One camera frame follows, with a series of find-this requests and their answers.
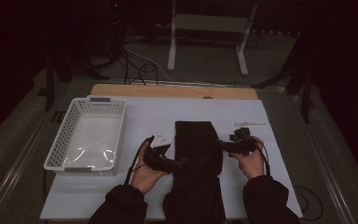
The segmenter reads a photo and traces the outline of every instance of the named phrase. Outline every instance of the basket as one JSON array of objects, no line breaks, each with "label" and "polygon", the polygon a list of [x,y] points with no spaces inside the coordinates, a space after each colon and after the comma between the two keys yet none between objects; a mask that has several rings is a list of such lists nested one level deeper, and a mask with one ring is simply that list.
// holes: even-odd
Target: basket
[{"label": "basket", "polygon": [[57,175],[115,175],[125,123],[124,101],[75,98],[46,158]]}]

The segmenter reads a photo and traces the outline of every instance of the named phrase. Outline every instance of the black cloth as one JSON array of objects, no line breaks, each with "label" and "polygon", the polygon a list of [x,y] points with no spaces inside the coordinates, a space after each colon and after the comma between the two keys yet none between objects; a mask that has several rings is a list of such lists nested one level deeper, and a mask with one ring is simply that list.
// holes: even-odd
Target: black cloth
[{"label": "black cloth", "polygon": [[177,121],[175,159],[187,163],[173,176],[172,190],[164,199],[170,224],[221,224],[226,220],[220,180],[223,155],[215,143],[209,121]]},{"label": "black cloth", "polygon": [[[243,188],[243,199],[250,224],[299,224],[286,207],[288,190],[271,176],[251,179]],[[143,224],[147,203],[144,195],[130,185],[119,185],[106,194],[105,202],[89,223]]]}]

